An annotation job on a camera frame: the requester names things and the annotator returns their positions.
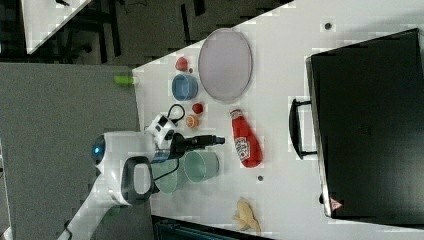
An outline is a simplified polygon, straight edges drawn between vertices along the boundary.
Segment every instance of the orange object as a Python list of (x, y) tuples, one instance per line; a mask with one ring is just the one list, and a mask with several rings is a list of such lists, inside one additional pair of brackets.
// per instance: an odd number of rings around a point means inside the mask
[(196, 115), (190, 114), (186, 118), (187, 127), (195, 128), (199, 126), (199, 118)]

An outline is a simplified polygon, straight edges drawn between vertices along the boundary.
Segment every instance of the green object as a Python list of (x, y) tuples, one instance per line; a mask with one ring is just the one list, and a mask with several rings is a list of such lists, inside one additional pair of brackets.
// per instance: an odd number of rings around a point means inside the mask
[(134, 78), (129, 76), (115, 76), (115, 83), (119, 85), (131, 85), (134, 83)]
[(185, 156), (184, 171), (192, 182), (202, 182), (218, 175), (219, 161), (214, 152), (189, 152)]
[(165, 173), (175, 169), (177, 161), (180, 161), (180, 167), (177, 171), (158, 179), (155, 183), (161, 192), (172, 193), (184, 186), (187, 182), (187, 176), (184, 173), (182, 160), (167, 160), (163, 163), (152, 164), (153, 178), (157, 178)]

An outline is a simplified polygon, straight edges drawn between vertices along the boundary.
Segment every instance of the ketchup label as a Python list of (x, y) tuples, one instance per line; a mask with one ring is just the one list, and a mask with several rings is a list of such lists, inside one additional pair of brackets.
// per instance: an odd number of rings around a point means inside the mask
[(236, 151), (240, 161), (244, 161), (250, 157), (250, 144), (245, 137), (239, 137), (234, 140)]

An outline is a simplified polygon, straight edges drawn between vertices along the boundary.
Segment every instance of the gray floor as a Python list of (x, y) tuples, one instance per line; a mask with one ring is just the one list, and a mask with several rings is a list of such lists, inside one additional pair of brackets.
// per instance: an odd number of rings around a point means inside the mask
[[(3, 167), (3, 160), (0, 159), (0, 168)], [(7, 206), (6, 185), (4, 182), (4, 173), (0, 173), (0, 235), (10, 227), (9, 208)]]
[[(108, 131), (139, 131), (134, 89), (113, 82), (128, 70), (0, 64), (0, 137), (15, 240), (57, 239), (96, 178), (93, 140)], [(0, 202), (0, 231), (6, 211)], [(153, 240), (148, 202), (112, 209), (92, 239), (140, 238)]]
[[(107, 64), (129, 67), (146, 64), (186, 45), (180, 6), (185, 4), (191, 40), (202, 40), (212, 31), (232, 27), (281, 6), (276, 0), (205, 0), (205, 13), (194, 14), (193, 0), (125, 0), (117, 6), (122, 55), (114, 57), (110, 27), (105, 28)], [(77, 64), (101, 64), (98, 37), (81, 33), (78, 40), (91, 39), (93, 51), (82, 53)]]

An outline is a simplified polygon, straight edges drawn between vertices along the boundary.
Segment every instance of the white table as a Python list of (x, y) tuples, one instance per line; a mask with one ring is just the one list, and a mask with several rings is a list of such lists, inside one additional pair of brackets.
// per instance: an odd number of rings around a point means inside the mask
[[(187, 183), (172, 195), (151, 197), (154, 215), (234, 230), (231, 220), (240, 197), (253, 206), (263, 236), (273, 239), (422, 239), (422, 231), (336, 221), (325, 217), (318, 202), (321, 193), (316, 157), (300, 160), (291, 146), (288, 115), (294, 97), (308, 99), (305, 59), (356, 42), (424, 26), (422, 0), (299, 0), (234, 27), (242, 32), (252, 50), (251, 85), (238, 105), (262, 144), (264, 162), (244, 168), (234, 150), (229, 105), (211, 99), (202, 89), (196, 99), (182, 102), (187, 112), (197, 101), (206, 103), (201, 128), (179, 131), (185, 136), (215, 134), (227, 143), (210, 148), (220, 159), (219, 176), (204, 183)], [(331, 22), (333, 28), (325, 30)], [(171, 81), (179, 73), (174, 64), (189, 59), (198, 77), (197, 60), (202, 42), (186, 47), (133, 70), (139, 83), (136, 96), (141, 126), (177, 101)], [(313, 150), (314, 134), (309, 107), (302, 108), (305, 150)], [(257, 180), (261, 175), (262, 182)]]
[(69, 7), (55, 0), (21, 0), (27, 53), (32, 54), (91, 0), (67, 0)]

